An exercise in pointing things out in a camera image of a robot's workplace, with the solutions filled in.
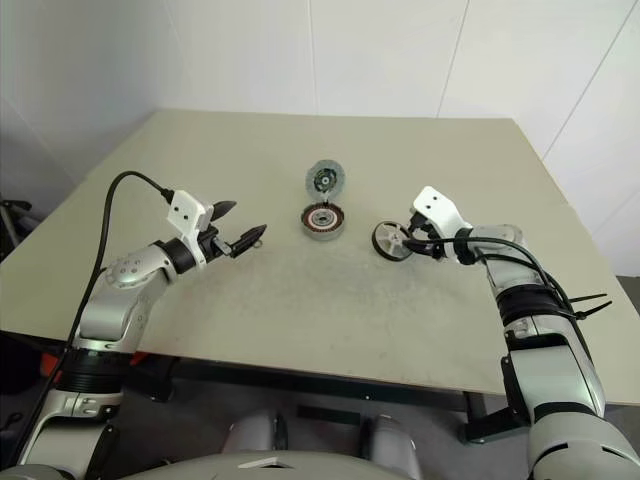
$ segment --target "small wheel with black tire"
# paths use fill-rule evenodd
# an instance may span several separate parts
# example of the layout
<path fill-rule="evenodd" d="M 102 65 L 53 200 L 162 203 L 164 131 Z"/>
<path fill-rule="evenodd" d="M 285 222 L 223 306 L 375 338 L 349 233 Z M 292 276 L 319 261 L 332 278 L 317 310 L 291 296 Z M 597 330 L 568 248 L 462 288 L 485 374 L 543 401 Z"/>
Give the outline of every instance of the small wheel with black tire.
<path fill-rule="evenodd" d="M 387 260 L 401 262 L 413 253 L 404 242 L 411 238 L 409 230 L 396 222 L 381 222 L 376 225 L 371 234 L 373 248 Z"/>

